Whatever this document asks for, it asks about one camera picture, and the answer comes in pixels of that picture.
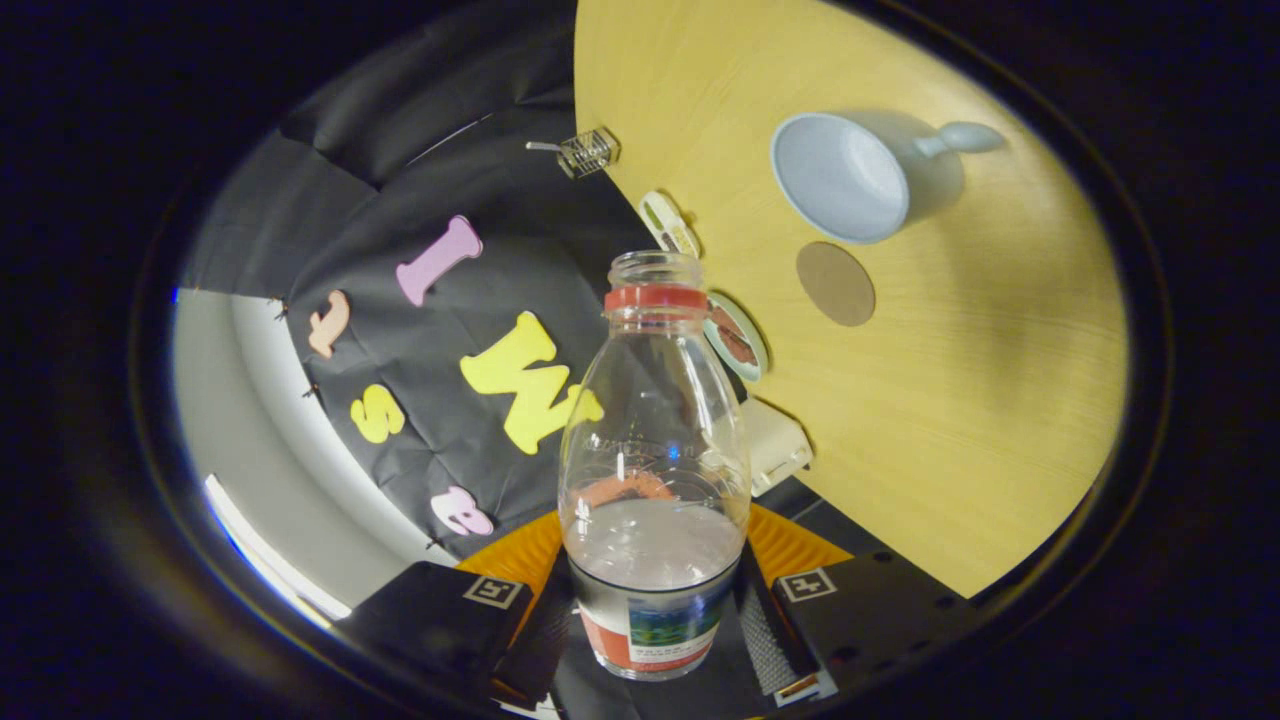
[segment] clear plastic bottle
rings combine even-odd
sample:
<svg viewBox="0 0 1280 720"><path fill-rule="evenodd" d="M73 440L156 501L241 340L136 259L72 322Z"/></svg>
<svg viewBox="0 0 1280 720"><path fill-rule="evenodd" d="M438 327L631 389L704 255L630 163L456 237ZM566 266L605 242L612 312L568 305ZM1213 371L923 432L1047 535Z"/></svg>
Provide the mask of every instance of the clear plastic bottle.
<svg viewBox="0 0 1280 720"><path fill-rule="evenodd" d="M703 336L698 260L628 252L609 281L609 338L561 447L561 529L596 660L667 680L710 648L751 474L737 400Z"/></svg>

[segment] light strip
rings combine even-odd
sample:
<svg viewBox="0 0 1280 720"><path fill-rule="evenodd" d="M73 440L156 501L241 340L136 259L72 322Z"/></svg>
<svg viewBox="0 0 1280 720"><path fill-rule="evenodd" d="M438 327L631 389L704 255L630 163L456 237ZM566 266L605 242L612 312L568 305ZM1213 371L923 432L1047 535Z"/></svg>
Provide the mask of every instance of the light strip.
<svg viewBox="0 0 1280 720"><path fill-rule="evenodd" d="M311 605L319 607L333 620L340 620L351 615L349 607L312 583L262 539L262 536L257 534L257 530L253 529L253 525L250 525L244 515L236 507L236 503L232 502L230 496L227 495L227 491L223 489L221 483L218 482L215 475L205 478L205 495L214 509L214 515L218 516L218 520L223 524L223 529L227 530L227 537L239 548L250 565L262 575L262 579L284 600L297 607L300 612L325 628L329 626L329 621L317 615L311 609Z"/></svg>

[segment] yellow table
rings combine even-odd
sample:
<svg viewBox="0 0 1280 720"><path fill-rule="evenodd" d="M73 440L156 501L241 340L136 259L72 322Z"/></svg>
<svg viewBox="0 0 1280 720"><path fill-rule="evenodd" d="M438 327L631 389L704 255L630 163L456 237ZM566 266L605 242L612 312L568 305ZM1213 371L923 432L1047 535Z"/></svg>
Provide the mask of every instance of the yellow table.
<svg viewBox="0 0 1280 720"><path fill-rule="evenodd" d="M620 141L635 204L660 188L705 246L708 287L751 314L772 368L749 389L813 442L800 479L972 596L1056 529L1106 461L1126 391L1111 252L1052 152L979 86L818 1L580 0L580 131ZM877 306L841 327L796 254L826 241L773 181L769 141L801 111L890 109L986 123L956 205L873 246L838 243Z"/></svg>

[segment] yellow foam letter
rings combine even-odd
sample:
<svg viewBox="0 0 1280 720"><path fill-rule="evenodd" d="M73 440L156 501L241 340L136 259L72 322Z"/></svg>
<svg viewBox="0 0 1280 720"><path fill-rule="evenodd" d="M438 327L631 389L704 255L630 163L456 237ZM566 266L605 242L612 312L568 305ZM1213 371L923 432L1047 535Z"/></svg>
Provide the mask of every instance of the yellow foam letter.
<svg viewBox="0 0 1280 720"><path fill-rule="evenodd" d="M568 379L568 368L525 368L536 360L554 359L556 343L538 318L526 310L516 318L516 328L489 350L458 361L462 377L480 395L516 393L502 429L525 455L536 455L538 441L568 423L568 414L581 391L581 386L570 386L564 400L552 405ZM599 420L604 416L604 409L591 393L582 402L586 404L584 419Z"/></svg>
<svg viewBox="0 0 1280 720"><path fill-rule="evenodd" d="M360 434L374 445L387 442L387 438L404 429L404 413L389 389L372 384L365 388L365 401L351 404L351 419L360 428Z"/></svg>

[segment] letter w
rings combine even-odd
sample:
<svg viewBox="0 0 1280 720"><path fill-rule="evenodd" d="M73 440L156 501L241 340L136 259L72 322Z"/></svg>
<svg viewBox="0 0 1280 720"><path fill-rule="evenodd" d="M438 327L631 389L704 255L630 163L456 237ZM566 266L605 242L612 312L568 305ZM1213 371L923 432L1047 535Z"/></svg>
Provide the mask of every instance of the letter w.
<svg viewBox="0 0 1280 720"><path fill-rule="evenodd" d="M516 393L502 429L525 455L538 455L538 441L563 428L581 386L570 386L567 397L556 405L568 379L568 368L553 365L527 370L538 360L554 360L556 343L530 313L516 318L516 328L480 355L458 361L462 377L480 395ZM591 393L582 398L582 419L599 420L604 409Z"/></svg>

